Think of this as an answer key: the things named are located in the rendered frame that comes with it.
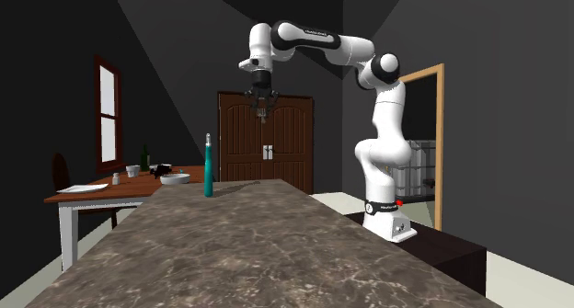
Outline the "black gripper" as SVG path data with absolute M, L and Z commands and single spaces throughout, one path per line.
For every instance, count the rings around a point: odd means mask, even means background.
M 270 71 L 256 70 L 251 73 L 251 88 L 244 93 L 244 97 L 257 118 L 263 119 L 263 111 L 258 107 L 260 98 L 265 97 L 264 119 L 266 119 L 275 106 L 278 96 L 279 93 L 272 89 Z

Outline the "brown wooden double door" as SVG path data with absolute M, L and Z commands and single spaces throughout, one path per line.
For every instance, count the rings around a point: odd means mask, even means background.
M 274 108 L 257 108 L 241 93 L 220 92 L 219 179 L 239 181 L 282 179 L 301 191 L 314 191 L 314 101 L 311 97 L 279 97 Z

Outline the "teal bottle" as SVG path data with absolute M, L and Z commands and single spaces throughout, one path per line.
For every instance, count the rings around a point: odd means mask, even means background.
M 212 139 L 210 133 L 205 136 L 205 162 L 204 162 L 204 196 L 209 198 L 213 195 L 212 176 Z

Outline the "red framed window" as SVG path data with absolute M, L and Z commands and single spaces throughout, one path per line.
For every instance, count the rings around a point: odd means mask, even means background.
M 121 71 L 95 55 L 93 83 L 96 172 L 104 173 L 123 165 Z

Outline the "brown dining table white legs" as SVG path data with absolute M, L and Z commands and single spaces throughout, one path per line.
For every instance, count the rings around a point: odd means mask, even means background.
M 128 177 L 120 173 L 81 185 L 77 192 L 61 189 L 45 199 L 46 203 L 58 206 L 62 270 L 67 270 L 78 259 L 78 210 L 111 208 L 117 210 L 118 218 L 118 211 L 141 205 L 160 187 L 160 180 L 152 174 Z

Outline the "white tank in metal cage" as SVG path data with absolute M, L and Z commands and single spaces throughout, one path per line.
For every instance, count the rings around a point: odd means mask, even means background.
M 399 197 L 433 195 L 436 142 L 411 140 L 409 144 L 412 150 L 409 162 L 390 171 L 396 183 L 396 194 Z

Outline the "dark wooden chair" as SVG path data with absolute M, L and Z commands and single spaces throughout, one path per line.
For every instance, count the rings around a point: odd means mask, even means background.
M 52 157 L 52 182 L 54 185 L 54 189 L 56 191 L 69 188 L 71 186 L 66 161 L 64 157 L 59 153 L 56 153 Z M 118 224 L 116 209 L 105 208 L 105 209 L 78 210 L 78 213 L 79 214 L 106 213 L 111 219 L 112 229 L 114 229 Z

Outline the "dark robot stand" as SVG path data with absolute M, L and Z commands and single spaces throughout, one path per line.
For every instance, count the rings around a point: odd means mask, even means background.
M 482 245 L 437 231 L 418 222 L 417 234 L 389 243 L 393 254 L 385 260 L 400 284 L 431 298 L 486 295 L 487 249 Z

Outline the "light wooden door frame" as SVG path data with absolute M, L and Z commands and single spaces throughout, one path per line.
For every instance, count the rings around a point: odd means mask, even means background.
M 438 63 L 417 72 L 402 75 L 400 80 L 408 83 L 430 75 L 436 75 L 436 130 L 435 130 L 435 209 L 434 229 L 442 231 L 443 196 L 443 119 L 444 119 L 444 64 Z

